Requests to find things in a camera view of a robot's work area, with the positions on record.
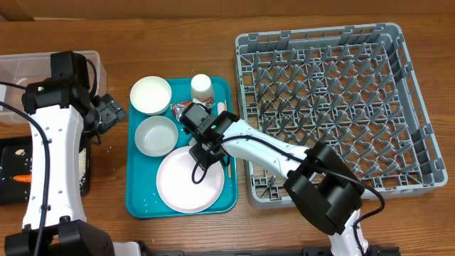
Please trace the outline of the white round plate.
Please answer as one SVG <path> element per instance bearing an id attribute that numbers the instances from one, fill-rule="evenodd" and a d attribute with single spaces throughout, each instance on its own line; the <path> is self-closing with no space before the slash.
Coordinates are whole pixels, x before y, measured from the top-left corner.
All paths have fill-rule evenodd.
<path id="1" fill-rule="evenodd" d="M 156 187 L 161 200 L 180 213 L 201 212 L 220 197 L 225 172 L 217 162 L 207 171 L 194 169 L 196 161 L 189 146 L 172 151 L 161 162 L 156 175 Z"/>

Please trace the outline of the white rice pile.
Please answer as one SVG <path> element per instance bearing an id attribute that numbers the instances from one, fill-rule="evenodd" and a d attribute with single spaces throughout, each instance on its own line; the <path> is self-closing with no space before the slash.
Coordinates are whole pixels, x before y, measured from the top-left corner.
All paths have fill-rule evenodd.
<path id="1" fill-rule="evenodd" d="M 79 184 L 80 190 L 84 190 L 86 180 L 86 163 L 87 163 L 87 150 L 83 149 L 79 153 Z"/>

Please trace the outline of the white bowl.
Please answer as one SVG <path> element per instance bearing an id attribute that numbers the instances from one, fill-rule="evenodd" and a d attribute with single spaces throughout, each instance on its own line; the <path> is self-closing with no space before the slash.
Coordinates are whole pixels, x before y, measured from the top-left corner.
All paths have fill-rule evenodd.
<path id="1" fill-rule="evenodd" d="M 138 80 L 129 95 L 132 106 L 147 115 L 163 114 L 171 104 L 172 90 L 169 83 L 157 76 Z"/>

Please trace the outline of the grey bowl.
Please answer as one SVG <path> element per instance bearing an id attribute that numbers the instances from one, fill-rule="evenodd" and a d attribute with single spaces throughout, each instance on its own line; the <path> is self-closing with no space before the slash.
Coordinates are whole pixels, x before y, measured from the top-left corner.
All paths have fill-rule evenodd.
<path id="1" fill-rule="evenodd" d="M 152 157 L 167 155 L 173 151 L 177 141 L 177 126 L 169 118 L 163 116 L 145 119 L 134 134 L 134 142 L 138 150 Z"/>

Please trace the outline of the nut shells pile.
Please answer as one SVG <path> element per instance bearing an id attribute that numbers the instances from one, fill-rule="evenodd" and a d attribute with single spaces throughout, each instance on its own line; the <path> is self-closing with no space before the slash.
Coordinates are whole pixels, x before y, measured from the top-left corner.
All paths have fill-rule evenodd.
<path id="1" fill-rule="evenodd" d="M 24 150 L 24 149 L 19 149 L 19 150 L 17 150 L 17 151 L 15 152 L 15 155 L 18 155 L 18 156 L 24 155 L 24 154 L 25 154 L 25 150 Z"/>

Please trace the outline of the orange carrot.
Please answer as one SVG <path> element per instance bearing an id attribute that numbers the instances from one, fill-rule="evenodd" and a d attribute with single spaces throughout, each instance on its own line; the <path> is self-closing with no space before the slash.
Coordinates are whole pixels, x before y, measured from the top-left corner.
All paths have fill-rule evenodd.
<path id="1" fill-rule="evenodd" d="M 26 175 L 17 175 L 13 177 L 13 180 L 22 182 L 22 183 L 31 183 L 32 177 L 30 174 Z"/>

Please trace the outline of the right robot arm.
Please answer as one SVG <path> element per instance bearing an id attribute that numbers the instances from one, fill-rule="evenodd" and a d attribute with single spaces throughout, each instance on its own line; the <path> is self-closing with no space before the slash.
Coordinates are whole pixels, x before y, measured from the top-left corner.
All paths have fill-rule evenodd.
<path id="1" fill-rule="evenodd" d="M 397 247 L 369 245 L 360 222 L 384 209 L 361 214 L 361 196 L 372 187 L 359 181 L 331 147 L 281 142 L 252 128 L 231 112 L 215 117 L 205 110 L 183 114 L 181 123 L 197 143 L 196 166 L 207 171 L 225 156 L 244 159 L 282 179 L 283 187 L 310 224 L 327 234 L 328 247 L 305 247 L 303 255 L 400 255 Z"/>

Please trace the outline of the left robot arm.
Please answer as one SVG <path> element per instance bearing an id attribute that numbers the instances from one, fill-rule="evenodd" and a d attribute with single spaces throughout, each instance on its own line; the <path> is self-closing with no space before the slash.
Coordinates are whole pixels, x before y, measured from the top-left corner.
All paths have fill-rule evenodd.
<path id="1" fill-rule="evenodd" d="M 145 255 L 140 242 L 113 242 L 87 223 L 79 185 L 85 128 L 98 128 L 97 82 L 65 75 L 31 83 L 23 109 L 32 133 L 31 195 L 23 230 L 5 238 L 7 255 Z"/>

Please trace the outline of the grey plastic dishwasher rack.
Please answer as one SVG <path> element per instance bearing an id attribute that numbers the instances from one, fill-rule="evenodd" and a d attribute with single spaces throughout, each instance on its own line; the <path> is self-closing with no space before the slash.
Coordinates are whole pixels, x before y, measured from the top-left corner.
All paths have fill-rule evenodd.
<path id="1" fill-rule="evenodd" d="M 447 183 L 397 24 L 244 33 L 235 53 L 241 118 L 290 144 L 329 145 L 369 185 L 366 198 Z"/>

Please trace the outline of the crumpled white tissue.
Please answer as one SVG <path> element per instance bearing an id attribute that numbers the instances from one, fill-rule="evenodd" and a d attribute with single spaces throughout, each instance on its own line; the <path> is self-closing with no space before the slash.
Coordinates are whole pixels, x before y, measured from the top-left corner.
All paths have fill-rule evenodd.
<path id="1" fill-rule="evenodd" d="M 193 146 L 193 145 L 195 145 L 195 144 L 197 144 L 197 141 L 196 141 L 196 139 L 193 137 L 193 138 L 189 141 L 189 145 L 190 145 L 190 146 Z"/>

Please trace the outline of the teal plastic tray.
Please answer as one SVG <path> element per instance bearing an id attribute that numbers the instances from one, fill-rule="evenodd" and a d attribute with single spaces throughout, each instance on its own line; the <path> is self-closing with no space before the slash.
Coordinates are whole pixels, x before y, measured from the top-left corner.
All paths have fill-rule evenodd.
<path id="1" fill-rule="evenodd" d="M 232 111 L 232 95 L 228 82 L 219 77 L 210 77 L 210 79 L 214 88 L 215 102 L 217 104 L 219 102 L 226 102 L 227 110 Z M 166 81 L 172 90 L 171 103 L 190 100 L 191 78 L 175 78 L 167 79 Z M 162 115 L 172 120 L 178 129 L 176 149 L 190 146 L 190 140 L 193 138 L 192 134 L 185 134 L 182 130 L 183 125 L 176 121 L 172 111 L 167 109 Z M 179 213 L 168 207 L 159 196 L 156 176 L 159 165 L 165 156 L 146 156 L 140 152 L 134 142 L 134 135 L 138 126 L 147 117 L 151 116 L 136 110 L 132 103 L 130 103 L 125 205 L 129 213 L 136 218 L 167 218 L 185 215 L 185 213 Z M 228 175 L 228 167 L 223 167 L 225 180 L 223 190 L 217 201 L 208 207 L 208 209 L 202 210 L 199 213 L 189 213 L 186 215 L 225 213 L 235 206 L 238 200 L 237 170 L 235 165 L 236 160 L 231 157 L 231 178 Z"/>

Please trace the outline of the white plastic fork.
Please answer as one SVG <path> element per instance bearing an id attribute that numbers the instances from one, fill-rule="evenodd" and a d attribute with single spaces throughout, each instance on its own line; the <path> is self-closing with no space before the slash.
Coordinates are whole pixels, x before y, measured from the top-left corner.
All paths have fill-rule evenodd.
<path id="1" fill-rule="evenodd" d="M 218 110 L 218 114 L 221 114 L 222 112 L 224 112 L 226 110 L 225 103 L 224 102 L 219 102 L 217 104 L 217 110 Z"/>

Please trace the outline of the wooden chopstick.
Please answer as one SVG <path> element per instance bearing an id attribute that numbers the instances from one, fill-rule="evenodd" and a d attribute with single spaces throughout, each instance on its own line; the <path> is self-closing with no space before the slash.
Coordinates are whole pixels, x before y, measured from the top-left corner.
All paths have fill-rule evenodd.
<path id="1" fill-rule="evenodd" d="M 225 106 L 225 111 L 228 110 L 228 105 L 227 101 L 224 101 L 224 106 Z M 227 157 L 227 170 L 228 170 L 228 178 L 232 178 L 232 171 L 231 171 L 231 165 L 230 165 L 230 156 Z"/>

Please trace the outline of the white paper cup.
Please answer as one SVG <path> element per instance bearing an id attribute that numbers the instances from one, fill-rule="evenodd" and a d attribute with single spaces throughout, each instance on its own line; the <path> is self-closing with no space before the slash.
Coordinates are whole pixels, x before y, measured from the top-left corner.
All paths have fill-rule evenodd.
<path id="1" fill-rule="evenodd" d="M 215 97 L 211 79 L 205 74 L 197 74 L 191 79 L 191 97 L 201 102 Z"/>

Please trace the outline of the clear plastic bin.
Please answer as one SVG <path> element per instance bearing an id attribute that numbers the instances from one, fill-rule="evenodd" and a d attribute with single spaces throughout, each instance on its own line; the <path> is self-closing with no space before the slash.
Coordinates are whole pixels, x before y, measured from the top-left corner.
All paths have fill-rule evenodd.
<path id="1" fill-rule="evenodd" d="M 106 72 L 97 52 L 76 53 L 87 58 L 90 89 L 74 76 L 52 78 L 51 53 L 1 56 L 1 121 L 13 124 L 15 113 L 37 117 L 46 107 L 53 107 L 74 110 L 83 125 L 96 129 L 100 114 L 92 101 L 96 95 L 105 95 L 106 85 L 100 79 L 106 78 Z"/>

